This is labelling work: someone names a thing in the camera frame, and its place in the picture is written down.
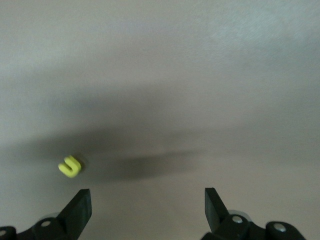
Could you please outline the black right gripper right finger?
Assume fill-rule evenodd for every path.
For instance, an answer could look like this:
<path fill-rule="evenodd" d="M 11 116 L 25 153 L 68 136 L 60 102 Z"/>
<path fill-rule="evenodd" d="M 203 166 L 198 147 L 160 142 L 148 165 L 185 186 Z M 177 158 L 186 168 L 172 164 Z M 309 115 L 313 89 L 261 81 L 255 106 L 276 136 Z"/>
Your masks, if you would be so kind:
<path fill-rule="evenodd" d="M 210 227 L 203 240 L 304 240 L 293 225 L 270 221 L 264 228 L 238 211 L 231 213 L 215 188 L 205 189 L 205 216 Z"/>

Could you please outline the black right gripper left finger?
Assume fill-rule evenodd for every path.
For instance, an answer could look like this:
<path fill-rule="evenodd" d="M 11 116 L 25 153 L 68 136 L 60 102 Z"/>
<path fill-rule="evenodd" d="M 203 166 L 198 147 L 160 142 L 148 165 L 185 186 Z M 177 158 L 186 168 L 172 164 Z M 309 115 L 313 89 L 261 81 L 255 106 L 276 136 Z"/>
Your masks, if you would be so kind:
<path fill-rule="evenodd" d="M 89 189 L 81 189 L 56 217 L 39 220 L 18 233 L 13 226 L 2 226 L 2 240 L 77 240 L 92 216 Z"/>

